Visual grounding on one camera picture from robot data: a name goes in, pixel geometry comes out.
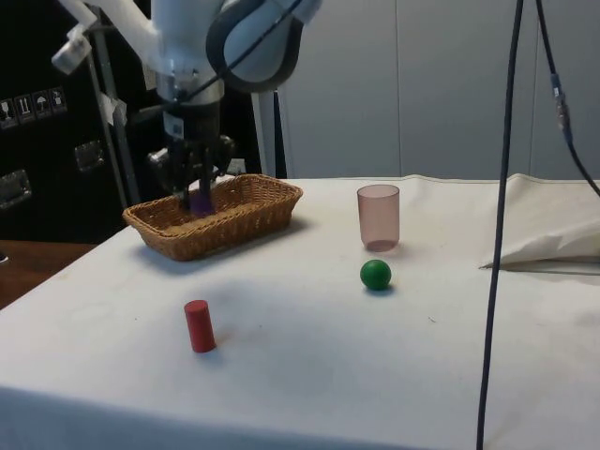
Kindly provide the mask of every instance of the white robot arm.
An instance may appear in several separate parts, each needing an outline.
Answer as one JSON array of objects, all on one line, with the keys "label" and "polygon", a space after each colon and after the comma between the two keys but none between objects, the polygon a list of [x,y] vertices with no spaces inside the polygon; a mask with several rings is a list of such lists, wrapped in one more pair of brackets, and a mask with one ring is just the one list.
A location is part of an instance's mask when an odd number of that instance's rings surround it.
[{"label": "white robot arm", "polygon": [[[52,62],[70,73],[89,54],[84,32],[102,8],[140,59],[157,73],[164,100],[174,193],[201,179],[206,193],[222,146],[218,104],[224,84],[245,92],[276,89],[295,69],[302,29],[323,0],[152,0],[147,18],[133,0],[59,0],[78,25]],[[189,179],[190,166],[194,176]]]}]

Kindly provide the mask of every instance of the transparent cup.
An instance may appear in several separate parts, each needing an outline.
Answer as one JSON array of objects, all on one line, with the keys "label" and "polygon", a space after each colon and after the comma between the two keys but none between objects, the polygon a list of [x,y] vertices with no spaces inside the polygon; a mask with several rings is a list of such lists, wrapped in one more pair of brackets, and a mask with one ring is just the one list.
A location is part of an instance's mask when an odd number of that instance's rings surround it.
[{"label": "transparent cup", "polygon": [[392,185],[358,189],[360,237],[369,251],[387,251],[400,240],[400,190]]}]

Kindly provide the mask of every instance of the wicker basket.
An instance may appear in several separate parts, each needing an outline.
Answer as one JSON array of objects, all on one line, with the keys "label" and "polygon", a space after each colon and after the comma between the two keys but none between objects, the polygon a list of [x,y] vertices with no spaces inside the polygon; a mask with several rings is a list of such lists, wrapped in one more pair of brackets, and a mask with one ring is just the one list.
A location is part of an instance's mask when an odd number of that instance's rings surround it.
[{"label": "wicker basket", "polygon": [[286,228],[302,189],[265,175],[240,175],[217,185],[212,197],[217,212],[205,218],[183,210],[174,197],[132,206],[123,218],[150,248],[190,261]]}]

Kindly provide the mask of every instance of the black cord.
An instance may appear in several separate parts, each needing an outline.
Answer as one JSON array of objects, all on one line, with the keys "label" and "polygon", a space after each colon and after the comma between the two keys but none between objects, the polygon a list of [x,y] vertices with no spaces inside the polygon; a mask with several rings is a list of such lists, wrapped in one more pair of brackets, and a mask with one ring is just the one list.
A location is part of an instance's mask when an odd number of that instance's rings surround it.
[{"label": "black cord", "polygon": [[600,188],[594,183],[592,177],[586,170],[585,166],[579,158],[578,152],[573,142],[573,130],[571,129],[571,117],[569,114],[569,108],[566,104],[566,96],[561,85],[561,79],[556,70],[554,64],[554,56],[552,55],[552,47],[550,46],[550,38],[548,36],[548,26],[546,24],[546,15],[544,14],[544,5],[542,0],[535,0],[537,6],[537,16],[540,22],[540,30],[542,32],[542,39],[544,40],[544,48],[546,50],[547,65],[550,69],[550,79],[552,81],[552,92],[556,101],[556,109],[559,118],[559,125],[561,127],[562,135],[566,140],[567,147],[573,162],[577,166],[579,173],[588,182],[590,188],[600,197]]},{"label": "black cord", "polygon": [[178,98],[175,102],[165,103],[164,105],[158,105],[139,111],[131,119],[131,123],[133,125],[139,124],[141,122],[145,122],[146,120],[156,117],[158,114],[172,111],[173,109],[180,106],[182,103],[192,100],[201,92],[205,91],[210,86],[218,82],[227,73],[231,72],[240,64],[242,64],[246,60],[246,58],[248,58],[250,54],[254,52],[263,43],[263,41],[267,39],[283,23],[283,21],[285,21],[288,17],[290,17],[293,14],[294,11],[296,11],[296,9],[300,6],[300,4],[303,1],[304,0],[295,0],[285,11],[283,11],[283,13],[281,13],[281,15],[266,30],[264,30],[264,32],[262,32],[260,36],[256,38],[256,40],[254,40],[254,42],[252,42],[252,44],[250,44],[250,46],[247,49],[245,49],[237,58],[235,58],[231,64],[224,67],[207,82],[203,83],[201,86],[199,86],[191,92],[184,93],[184,95]]},{"label": "black cord", "polygon": [[550,67],[550,73],[556,74],[556,65],[554,64],[554,56],[552,56],[552,49],[550,48],[550,38],[548,37],[548,27],[546,25],[546,15],[544,14],[544,6],[542,0],[535,0],[537,6],[537,17],[540,22],[540,31],[542,32],[542,40],[544,41],[544,48],[546,49],[547,65]]},{"label": "black cord", "polygon": [[500,258],[503,249],[504,209],[506,204],[506,181],[508,179],[508,163],[510,157],[510,139],[513,127],[513,95],[515,91],[515,72],[517,68],[518,38],[523,17],[523,2],[517,0],[515,25],[508,57],[508,82],[506,85],[506,101],[504,111],[504,137],[502,145],[502,166],[500,186],[498,189],[498,212],[496,216],[496,240],[494,244],[494,261],[491,268],[489,283],[489,299],[487,301],[486,339],[484,344],[484,367],[481,377],[481,393],[479,395],[479,414],[477,416],[477,450],[484,448],[484,431],[486,426],[486,405],[488,403],[489,367],[491,362],[491,344],[494,332],[494,313],[496,310],[496,295],[498,293],[498,277],[500,275]]}]

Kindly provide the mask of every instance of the black panel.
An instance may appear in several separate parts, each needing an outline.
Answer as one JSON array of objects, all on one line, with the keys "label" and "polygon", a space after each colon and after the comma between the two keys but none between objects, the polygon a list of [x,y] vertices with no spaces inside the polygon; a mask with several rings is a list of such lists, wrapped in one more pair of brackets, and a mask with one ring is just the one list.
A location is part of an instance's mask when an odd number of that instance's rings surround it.
[{"label": "black panel", "polygon": [[[24,169],[33,192],[0,211],[0,239],[100,242],[123,222],[91,78],[86,64],[69,77],[51,64],[75,22],[52,0],[3,0],[0,17],[0,104],[44,93],[52,99],[59,86],[64,94],[36,120],[0,129],[0,176]],[[74,149],[93,141],[105,163],[80,172]]]}]

